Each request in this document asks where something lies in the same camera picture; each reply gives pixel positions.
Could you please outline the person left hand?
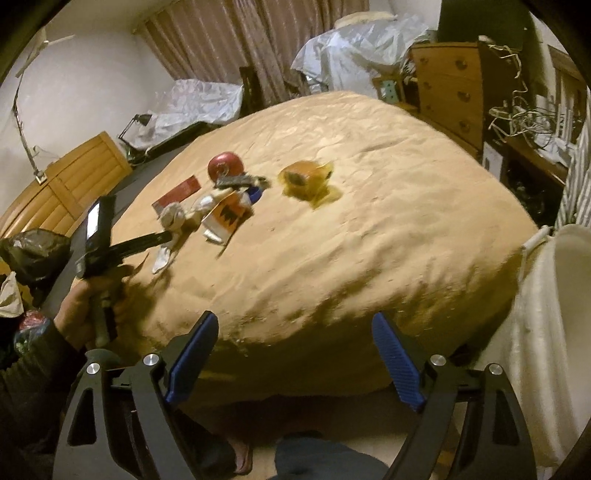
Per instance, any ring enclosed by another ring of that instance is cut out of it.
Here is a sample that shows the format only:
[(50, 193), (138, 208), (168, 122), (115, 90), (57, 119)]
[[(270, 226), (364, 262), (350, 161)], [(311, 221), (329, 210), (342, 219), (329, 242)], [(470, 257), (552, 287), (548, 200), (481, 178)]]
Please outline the person left hand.
[(94, 341), (95, 330), (90, 316), (91, 299), (104, 291), (116, 293), (117, 300), (113, 305), (116, 328), (126, 322), (130, 304), (126, 278), (130, 277), (132, 272), (133, 268), (124, 264), (111, 269), (104, 276), (79, 280), (70, 289), (53, 323), (75, 350), (80, 351)]

